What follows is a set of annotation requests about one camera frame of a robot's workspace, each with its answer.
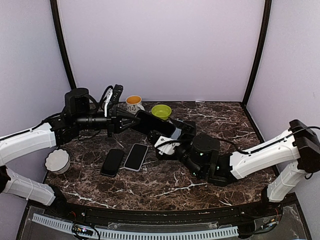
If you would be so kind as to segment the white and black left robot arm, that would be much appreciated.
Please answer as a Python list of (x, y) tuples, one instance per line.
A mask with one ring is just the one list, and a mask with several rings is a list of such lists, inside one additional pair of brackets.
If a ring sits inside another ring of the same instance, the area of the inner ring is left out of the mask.
[(80, 135), (82, 130), (106, 130), (107, 135), (119, 134), (140, 122), (134, 114), (118, 107), (122, 85), (108, 86), (97, 102), (87, 88), (75, 88), (64, 96), (64, 108), (38, 125), (3, 136), (0, 139), (0, 191), (45, 206), (60, 218), (71, 213), (66, 198), (58, 187), (36, 182), (7, 167), (19, 157), (59, 147)]

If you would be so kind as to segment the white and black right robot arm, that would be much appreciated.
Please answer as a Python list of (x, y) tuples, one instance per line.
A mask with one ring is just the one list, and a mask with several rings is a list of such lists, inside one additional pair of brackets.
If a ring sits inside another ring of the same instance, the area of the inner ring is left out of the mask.
[(307, 175), (320, 170), (320, 140), (316, 126), (306, 126), (300, 120), (290, 121), (289, 129), (273, 139), (246, 150), (220, 154), (222, 138), (195, 134), (195, 128), (185, 124), (177, 139), (152, 130), (148, 140), (160, 160), (178, 160), (197, 179), (225, 187), (268, 167), (287, 162), (279, 176), (261, 193), (255, 213), (266, 217), (285, 196)]

